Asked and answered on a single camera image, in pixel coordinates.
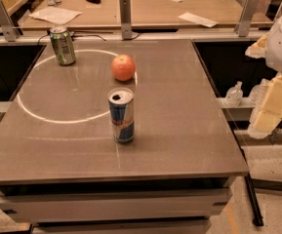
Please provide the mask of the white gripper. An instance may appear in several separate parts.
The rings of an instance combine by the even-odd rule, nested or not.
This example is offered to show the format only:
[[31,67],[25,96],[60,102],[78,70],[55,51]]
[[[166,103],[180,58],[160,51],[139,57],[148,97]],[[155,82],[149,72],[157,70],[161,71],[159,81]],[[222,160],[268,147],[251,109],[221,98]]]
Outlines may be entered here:
[[[282,72],[282,16],[268,34],[247,48],[245,55],[265,58],[266,65]],[[252,111],[252,134],[270,135],[282,120],[282,73],[270,81],[263,79],[259,86],[256,106]]]

